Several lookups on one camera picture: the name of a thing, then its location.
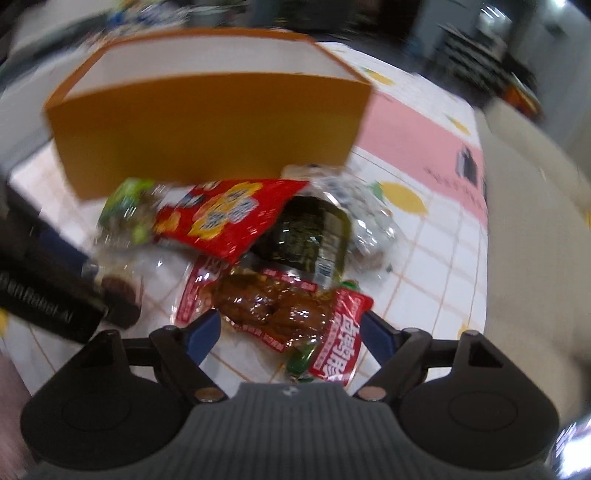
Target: vacuum-sealed meat snack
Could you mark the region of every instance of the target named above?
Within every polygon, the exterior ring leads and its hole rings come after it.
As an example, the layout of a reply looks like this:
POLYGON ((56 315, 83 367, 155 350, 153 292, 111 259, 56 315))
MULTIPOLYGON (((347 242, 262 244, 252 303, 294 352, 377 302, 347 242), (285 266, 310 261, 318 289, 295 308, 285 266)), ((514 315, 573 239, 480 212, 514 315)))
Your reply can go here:
POLYGON ((361 349, 359 321, 371 298, 344 287, 311 293, 241 268, 210 287, 213 306, 236 329, 278 352, 302 352, 297 366, 288 364, 292 378, 346 384, 352 377, 361 349))

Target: clear plastic wrapper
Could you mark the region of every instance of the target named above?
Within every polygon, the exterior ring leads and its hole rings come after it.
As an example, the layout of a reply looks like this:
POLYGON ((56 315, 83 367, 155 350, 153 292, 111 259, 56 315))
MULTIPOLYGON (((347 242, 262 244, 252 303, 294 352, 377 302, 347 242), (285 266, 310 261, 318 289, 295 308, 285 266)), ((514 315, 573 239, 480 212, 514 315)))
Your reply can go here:
POLYGON ((178 245, 152 245, 135 253, 146 295, 169 323, 185 327, 212 307, 206 287, 230 266, 222 260, 178 245))
POLYGON ((141 308, 144 278, 133 257, 121 252, 99 251, 84 265, 82 276, 141 308))
POLYGON ((169 189, 153 180, 125 180, 109 196, 100 214, 97 247, 127 249, 151 242, 158 206, 169 189))
POLYGON ((366 183, 334 167, 288 166, 282 177, 308 180, 309 186, 300 194, 327 200, 347 212, 352 225, 349 267, 362 274, 371 271, 379 275, 389 266, 401 231, 392 213, 366 183))

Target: red label with chinese text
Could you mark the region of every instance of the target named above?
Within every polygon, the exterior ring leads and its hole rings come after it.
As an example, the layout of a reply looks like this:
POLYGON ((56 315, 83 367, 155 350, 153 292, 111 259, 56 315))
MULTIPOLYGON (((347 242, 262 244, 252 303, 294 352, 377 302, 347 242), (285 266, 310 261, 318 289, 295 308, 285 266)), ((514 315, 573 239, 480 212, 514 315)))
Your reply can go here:
POLYGON ((349 383, 361 350, 359 322, 373 304, 371 298, 361 293, 346 288, 337 290, 332 322, 308 370, 312 376, 327 382, 349 383))

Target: tiled tablecloth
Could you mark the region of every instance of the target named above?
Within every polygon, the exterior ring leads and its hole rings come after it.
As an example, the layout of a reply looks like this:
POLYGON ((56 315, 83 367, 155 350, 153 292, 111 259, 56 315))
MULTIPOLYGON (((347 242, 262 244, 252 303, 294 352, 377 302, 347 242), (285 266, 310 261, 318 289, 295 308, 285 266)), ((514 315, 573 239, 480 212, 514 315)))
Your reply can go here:
MULTIPOLYGON (((341 44, 326 48, 368 75, 376 94, 368 107, 349 167, 375 185, 405 239, 392 271, 368 292, 374 310, 396 327, 419 327, 456 339, 467 328, 483 331, 486 317, 486 205, 482 152, 472 108, 420 76, 411 75, 341 44), (476 181, 456 174, 468 148, 476 181)), ((104 200, 81 203, 67 184, 50 143, 19 167, 11 184, 72 244, 90 252, 104 200)), ((162 284, 148 288, 141 318, 124 336, 146 336, 170 322, 167 305, 181 278, 174 265, 162 284)), ((11 317, 4 346, 34 392, 80 348, 11 317)), ((224 329, 202 369, 229 395, 242 381, 285 381, 285 357, 246 333, 224 329)), ((353 392, 377 369, 363 347, 353 392)), ((151 378, 147 368, 136 372, 151 378)), ((446 374, 430 371, 430 378, 446 374)))

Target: wall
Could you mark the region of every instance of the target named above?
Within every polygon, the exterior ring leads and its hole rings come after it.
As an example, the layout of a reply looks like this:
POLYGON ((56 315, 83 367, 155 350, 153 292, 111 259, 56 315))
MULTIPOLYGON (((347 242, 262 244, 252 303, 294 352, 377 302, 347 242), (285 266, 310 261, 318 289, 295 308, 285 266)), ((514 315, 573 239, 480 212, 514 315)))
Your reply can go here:
POLYGON ((11 51, 87 17, 110 9, 114 0, 47 0, 27 9, 18 21, 11 51))
POLYGON ((545 114, 542 129, 566 146, 591 111, 591 21, 570 4, 557 12, 553 0, 541 0, 513 53, 536 76, 545 114), (549 18, 557 19, 564 35, 547 31, 549 18))
POLYGON ((423 54, 431 57, 441 39, 437 24, 449 23, 471 34, 486 3, 485 0, 423 0, 411 35, 423 43, 423 54))

